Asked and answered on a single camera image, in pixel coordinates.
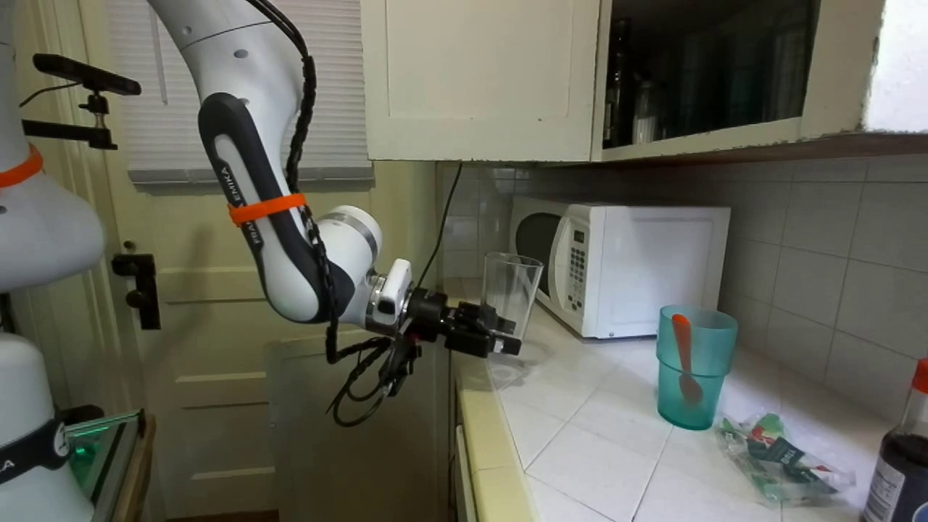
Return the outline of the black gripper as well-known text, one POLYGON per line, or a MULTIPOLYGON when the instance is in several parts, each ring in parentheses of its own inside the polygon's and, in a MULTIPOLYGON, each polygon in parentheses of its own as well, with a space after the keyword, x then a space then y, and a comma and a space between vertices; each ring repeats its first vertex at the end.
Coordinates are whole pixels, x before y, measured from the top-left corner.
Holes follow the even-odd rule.
POLYGON ((434 342, 444 339, 450 350, 482 358, 515 358, 521 342, 500 334, 513 323, 500 317, 491 305, 450 305, 444 292, 417 288, 408 301, 408 339, 434 342))

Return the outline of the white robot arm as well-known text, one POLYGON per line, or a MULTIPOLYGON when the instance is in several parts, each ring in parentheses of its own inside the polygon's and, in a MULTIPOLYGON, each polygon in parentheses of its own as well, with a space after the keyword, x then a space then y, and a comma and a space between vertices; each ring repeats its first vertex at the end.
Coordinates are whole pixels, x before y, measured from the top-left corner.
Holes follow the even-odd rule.
POLYGON ((515 323, 491 305, 447 305, 411 284, 397 259, 373 274, 381 223, 336 205, 315 218, 299 188, 299 165, 315 105, 315 60, 295 23, 269 0, 149 0, 179 50, 201 100, 196 130, 241 230, 269 308, 299 324, 326 324, 331 362, 366 350, 341 349, 341 324, 376 342, 444 339, 491 358, 515 353, 515 323))

